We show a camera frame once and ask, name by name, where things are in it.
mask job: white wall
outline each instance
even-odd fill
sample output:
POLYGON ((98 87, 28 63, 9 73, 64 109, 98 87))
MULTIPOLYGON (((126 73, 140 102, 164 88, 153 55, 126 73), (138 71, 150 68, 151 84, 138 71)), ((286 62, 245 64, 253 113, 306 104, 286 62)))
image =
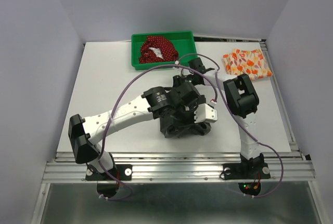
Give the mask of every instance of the white wall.
POLYGON ((289 0, 267 41, 294 134, 311 154, 328 210, 333 209, 332 1, 289 0))
POLYGON ((267 38, 288 0, 60 0, 85 41, 133 33, 192 30, 267 38))
POLYGON ((83 48, 59 0, 0 8, 0 223, 30 223, 83 48))

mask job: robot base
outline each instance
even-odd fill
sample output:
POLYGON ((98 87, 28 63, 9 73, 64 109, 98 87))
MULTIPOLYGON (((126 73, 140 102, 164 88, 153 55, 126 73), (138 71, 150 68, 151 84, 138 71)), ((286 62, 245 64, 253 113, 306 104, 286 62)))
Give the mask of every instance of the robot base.
MULTIPOLYGON (((118 178, 121 181, 130 181, 132 180, 132 165, 131 164, 117 164, 117 167, 109 170, 109 173, 114 177, 118 178)), ((100 174, 92 170, 89 166, 86 176, 86 181, 113 181, 107 174, 100 174)))
POLYGON ((223 180, 242 180, 254 179, 257 174, 260 174, 261 179, 270 179, 271 174, 267 163, 264 161, 264 156, 261 153, 254 159, 247 160, 242 155, 240 163, 225 163, 220 178, 223 180))

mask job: white polka dots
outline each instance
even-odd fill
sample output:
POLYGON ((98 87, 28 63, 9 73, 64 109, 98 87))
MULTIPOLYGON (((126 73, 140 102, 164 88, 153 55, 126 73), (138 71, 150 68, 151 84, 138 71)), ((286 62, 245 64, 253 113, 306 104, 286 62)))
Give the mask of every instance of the white polka dots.
POLYGON ((176 61, 178 59, 178 52, 173 46, 172 42, 163 36, 148 36, 147 40, 141 47, 141 57, 139 63, 157 63, 176 61), (149 48, 159 48, 161 50, 163 59, 157 57, 156 54, 149 48))

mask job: metal frame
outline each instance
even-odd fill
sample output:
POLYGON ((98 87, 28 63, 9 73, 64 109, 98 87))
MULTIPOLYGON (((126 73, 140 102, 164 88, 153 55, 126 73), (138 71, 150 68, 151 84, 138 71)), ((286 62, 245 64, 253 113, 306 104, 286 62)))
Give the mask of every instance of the metal frame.
MULTIPOLYGON (((236 39, 228 38, 227 42, 236 39)), ((272 68, 265 41, 260 39, 243 39, 242 41, 259 42, 261 49, 272 68)), ((329 223, 329 218, 322 202, 315 179, 315 170, 311 161, 306 161, 299 151, 291 129, 288 114, 281 97, 281 93, 273 76, 276 96, 281 103, 284 118, 291 136, 291 152, 280 153, 285 167, 284 181, 308 181, 315 207, 320 221, 329 223)), ((226 183, 238 182, 235 180, 224 181, 219 178, 223 170, 223 163, 239 162, 239 153, 113 153, 118 164, 130 163, 133 165, 132 181, 127 183, 226 183)), ((273 153, 264 153, 265 161, 271 172, 271 179, 265 181, 278 181, 281 167, 278 158, 273 153)), ((86 165, 74 162, 70 152, 58 152, 55 159, 46 164, 41 189, 37 198, 33 214, 33 224, 40 223, 43 216, 49 188, 51 183, 96 183, 86 181, 86 165)))

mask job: white table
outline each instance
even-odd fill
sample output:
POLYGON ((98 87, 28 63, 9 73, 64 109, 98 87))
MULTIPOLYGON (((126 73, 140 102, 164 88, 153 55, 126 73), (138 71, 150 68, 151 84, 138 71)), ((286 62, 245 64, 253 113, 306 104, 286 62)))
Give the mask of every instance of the white table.
MULTIPOLYGON (((233 48, 253 50, 260 48, 260 44, 197 42, 196 47, 198 53, 209 56, 222 65, 221 57, 233 48)), ((202 60, 206 68, 214 67, 210 61, 202 60)), ((80 114, 85 117, 112 109, 120 92, 138 74, 139 71, 135 71, 131 66, 130 42, 86 43, 57 152, 72 152, 67 134, 68 121, 72 115, 80 114)), ((127 103, 152 87, 172 86, 174 75, 176 71, 172 69, 156 70, 144 75, 127 91, 122 103, 127 103)), ((260 99, 256 114, 257 137, 278 152, 290 152, 290 133, 284 124, 284 115, 274 94, 274 83, 271 78, 265 78, 254 81, 253 84, 260 99)), ((211 87, 197 88, 201 94, 206 95, 207 100, 213 98, 211 87)), ((106 150, 127 153, 239 152, 240 140, 236 123, 225 109, 222 100, 218 101, 216 109, 219 120, 212 124, 211 132, 204 137, 166 139, 159 131, 159 121, 155 120, 136 124, 109 136, 106 150)))

